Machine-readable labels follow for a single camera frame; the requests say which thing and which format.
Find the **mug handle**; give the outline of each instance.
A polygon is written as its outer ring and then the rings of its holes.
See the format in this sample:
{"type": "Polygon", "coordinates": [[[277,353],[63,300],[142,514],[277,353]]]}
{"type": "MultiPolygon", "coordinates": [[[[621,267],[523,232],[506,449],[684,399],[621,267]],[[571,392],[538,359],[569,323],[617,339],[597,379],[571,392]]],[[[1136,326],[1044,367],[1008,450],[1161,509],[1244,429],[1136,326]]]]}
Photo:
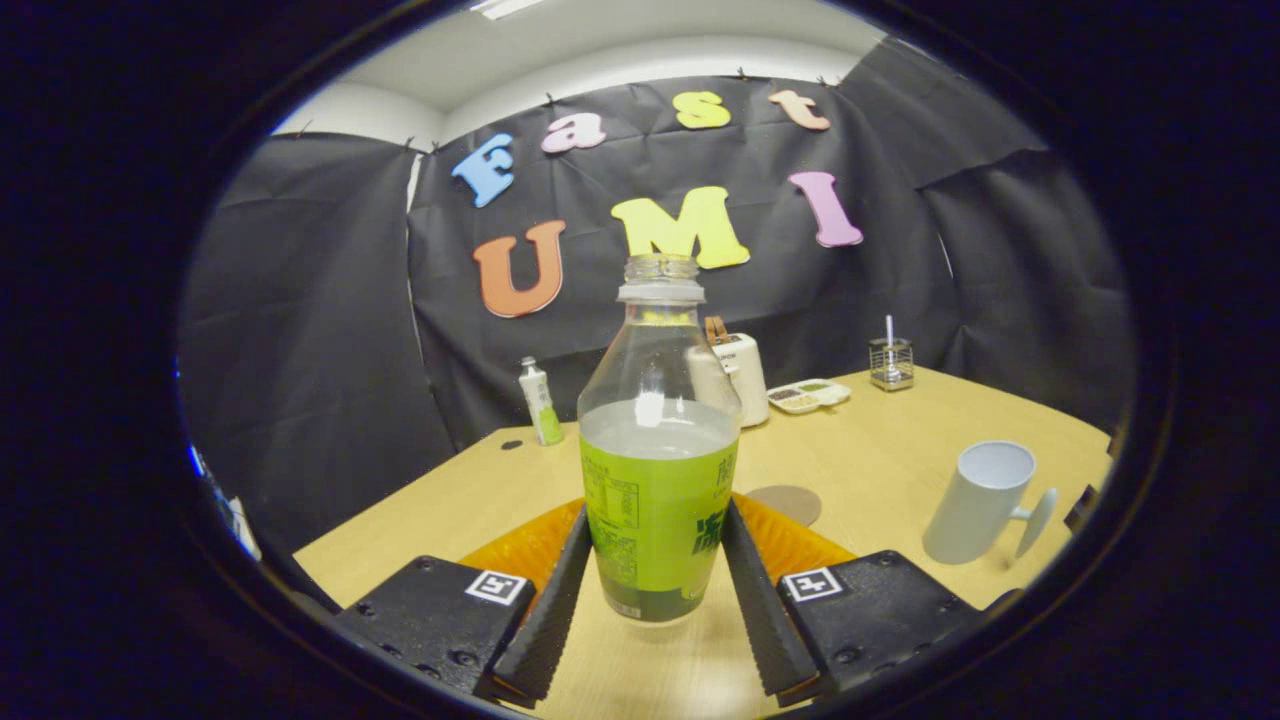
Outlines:
{"type": "Polygon", "coordinates": [[[1010,519],[1027,521],[1027,529],[1023,530],[1023,539],[1018,543],[1018,552],[1014,553],[1015,559],[1021,557],[1023,553],[1036,544],[1036,541],[1039,539],[1041,533],[1048,525],[1048,516],[1053,514],[1055,507],[1057,507],[1057,488],[1044,491],[1041,501],[1036,503],[1036,510],[1030,512],[1021,507],[1014,507],[1010,519]]]}

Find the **ceiling light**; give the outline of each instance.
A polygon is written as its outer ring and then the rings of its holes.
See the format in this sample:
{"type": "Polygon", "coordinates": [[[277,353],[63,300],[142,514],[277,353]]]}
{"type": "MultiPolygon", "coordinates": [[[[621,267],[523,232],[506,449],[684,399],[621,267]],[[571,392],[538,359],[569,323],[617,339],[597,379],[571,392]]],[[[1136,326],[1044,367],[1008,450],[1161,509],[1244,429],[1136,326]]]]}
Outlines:
{"type": "Polygon", "coordinates": [[[471,10],[480,13],[490,20],[497,20],[498,18],[504,18],[517,10],[524,10],[525,8],[536,5],[541,1],[543,0],[485,0],[479,5],[472,5],[471,10]]]}

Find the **round coaster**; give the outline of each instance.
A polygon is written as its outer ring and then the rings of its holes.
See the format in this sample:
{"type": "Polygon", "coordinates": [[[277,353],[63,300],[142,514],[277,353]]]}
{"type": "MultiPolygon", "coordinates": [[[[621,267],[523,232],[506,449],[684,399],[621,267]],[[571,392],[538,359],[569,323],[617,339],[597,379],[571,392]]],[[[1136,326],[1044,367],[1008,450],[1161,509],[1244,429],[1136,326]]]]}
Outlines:
{"type": "Polygon", "coordinates": [[[769,486],[746,493],[782,512],[801,525],[812,525],[822,515],[822,500],[812,489],[799,486],[769,486]]]}

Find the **black curtain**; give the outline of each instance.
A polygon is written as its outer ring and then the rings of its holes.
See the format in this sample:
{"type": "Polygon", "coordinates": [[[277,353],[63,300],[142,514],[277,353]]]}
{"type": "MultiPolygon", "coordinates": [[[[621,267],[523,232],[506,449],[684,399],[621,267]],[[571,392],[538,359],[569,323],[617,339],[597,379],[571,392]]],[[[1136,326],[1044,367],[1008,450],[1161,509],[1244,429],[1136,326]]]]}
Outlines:
{"type": "Polygon", "coordinates": [[[410,273],[422,352],[438,379],[439,401],[460,447],[495,428],[526,423],[516,382],[520,357],[548,372],[556,410],[575,419],[575,404],[622,323],[614,302],[628,255],[613,205],[650,197],[672,217],[685,193],[703,186],[728,191],[728,217],[751,259],[704,270],[704,314],[755,337],[771,384],[838,375],[868,365],[867,341],[883,334],[892,313],[916,342],[918,361],[940,366],[959,324],[956,292],[924,200],[861,110],[817,83],[736,78],[677,78],[612,87],[526,110],[470,133],[429,158],[410,213],[410,273]],[[712,91],[732,113],[726,127],[687,129],[672,97],[712,91]],[[832,122],[826,132],[787,119],[768,96],[795,90],[832,122]],[[608,138],[591,149],[547,155],[547,126],[575,113],[598,113],[608,138]],[[488,206],[451,170],[495,133],[515,183],[488,206]],[[791,173],[832,173],[836,193],[865,240],[847,247],[815,241],[817,220],[791,173]],[[564,220],[564,282],[543,310],[521,318],[489,313],[471,252],[503,236],[517,288],[538,269],[525,231],[564,220]]]}
{"type": "Polygon", "coordinates": [[[269,140],[192,263],[178,345],[191,437],[289,553],[452,455],[406,282],[413,159],[357,137],[269,140]]]}
{"type": "Polygon", "coordinates": [[[1112,432],[1134,380],[1124,279],[1068,163],[964,76],[886,38],[841,83],[924,199],[954,273],[951,374],[1112,432]]]}

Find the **foam letter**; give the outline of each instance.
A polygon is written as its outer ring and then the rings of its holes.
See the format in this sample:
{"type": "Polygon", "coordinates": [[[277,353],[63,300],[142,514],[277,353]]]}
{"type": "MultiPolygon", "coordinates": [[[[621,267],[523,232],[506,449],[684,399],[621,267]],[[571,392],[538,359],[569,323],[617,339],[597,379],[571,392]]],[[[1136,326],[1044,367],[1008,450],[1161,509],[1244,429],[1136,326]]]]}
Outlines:
{"type": "Polygon", "coordinates": [[[787,179],[799,186],[809,200],[813,217],[818,219],[818,245],[840,247],[863,241],[863,232],[849,222],[849,215],[840,206],[833,187],[836,178],[831,173],[795,173],[787,179]]]}
{"type": "Polygon", "coordinates": [[[511,283],[515,237],[499,237],[476,247],[471,256],[480,264],[480,297],[490,313],[499,318],[518,318],[536,313],[556,300],[564,282],[559,254],[559,233],[563,229],[564,220],[550,220],[525,233],[538,249],[538,284],[529,290],[516,290],[511,283]]]}
{"type": "Polygon", "coordinates": [[[671,100],[676,106],[676,119],[686,128],[718,128],[727,126],[732,115],[721,105],[714,92],[681,92],[671,100]]]}
{"type": "Polygon", "coordinates": [[[803,128],[827,129],[831,127],[831,120],[828,120],[827,118],[819,118],[818,115],[814,115],[813,113],[809,111],[809,108],[813,108],[814,105],[817,105],[817,102],[814,102],[809,97],[801,97],[796,95],[796,91],[794,90],[782,90],[780,92],[774,92],[773,95],[769,96],[769,102],[777,102],[778,105],[782,105],[782,109],[786,110],[787,117],[795,120],[795,123],[803,128]]]}
{"type": "Polygon", "coordinates": [[[595,147],[604,142],[604,132],[600,129],[600,115],[595,113],[579,113],[556,120],[547,126],[547,137],[543,138],[545,152],[563,152],[573,147],[595,147]]]}
{"type": "Polygon", "coordinates": [[[695,187],[685,195],[678,220],[648,197],[618,202],[611,214],[622,220],[631,255],[649,254],[653,247],[659,252],[692,255],[696,240],[700,266],[741,265],[751,259],[751,254],[733,234],[728,210],[724,209],[726,199],[728,192],[723,187],[695,187]]]}
{"type": "Polygon", "coordinates": [[[511,141],[509,135],[499,132],[453,168],[453,177],[462,176],[475,191],[476,208],[484,208],[516,182],[511,174],[504,176],[498,172],[511,169],[515,163],[511,152],[502,150],[511,145],[511,141]]]}

